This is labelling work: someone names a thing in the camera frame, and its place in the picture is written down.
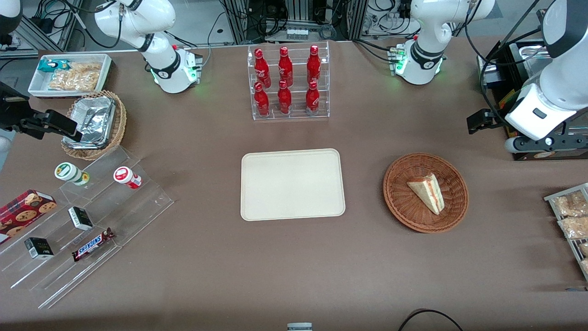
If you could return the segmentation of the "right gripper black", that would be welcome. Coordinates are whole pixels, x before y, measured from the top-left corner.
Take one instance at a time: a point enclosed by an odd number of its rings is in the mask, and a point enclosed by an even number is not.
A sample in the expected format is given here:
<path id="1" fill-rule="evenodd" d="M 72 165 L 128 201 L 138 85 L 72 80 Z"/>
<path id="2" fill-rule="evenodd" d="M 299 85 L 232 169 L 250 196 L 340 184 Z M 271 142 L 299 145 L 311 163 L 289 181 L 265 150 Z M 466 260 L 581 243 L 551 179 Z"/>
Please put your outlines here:
<path id="1" fill-rule="evenodd" d="M 40 111 L 33 109 L 28 97 L 5 83 L 0 84 L 0 127 L 27 135 L 44 135 L 40 130 Z M 45 112 L 45 125 L 63 133 L 63 141 L 81 141 L 83 134 L 77 131 L 77 123 L 69 117 L 49 109 Z"/>

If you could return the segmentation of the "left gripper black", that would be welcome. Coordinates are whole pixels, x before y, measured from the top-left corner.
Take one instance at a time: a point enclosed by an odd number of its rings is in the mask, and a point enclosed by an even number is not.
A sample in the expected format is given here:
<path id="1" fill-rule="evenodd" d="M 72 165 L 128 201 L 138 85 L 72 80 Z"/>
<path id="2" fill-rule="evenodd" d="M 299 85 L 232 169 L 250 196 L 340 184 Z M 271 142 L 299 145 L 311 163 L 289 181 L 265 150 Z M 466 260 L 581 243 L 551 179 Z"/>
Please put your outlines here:
<path id="1" fill-rule="evenodd" d="M 501 117 L 491 109 L 481 109 L 482 116 L 468 116 L 468 133 L 475 134 L 479 129 L 494 129 L 503 126 Z M 557 152 L 572 149 L 586 149 L 588 137 L 586 135 L 551 135 L 532 140 L 527 136 L 509 138 L 504 147 L 509 153 Z"/>

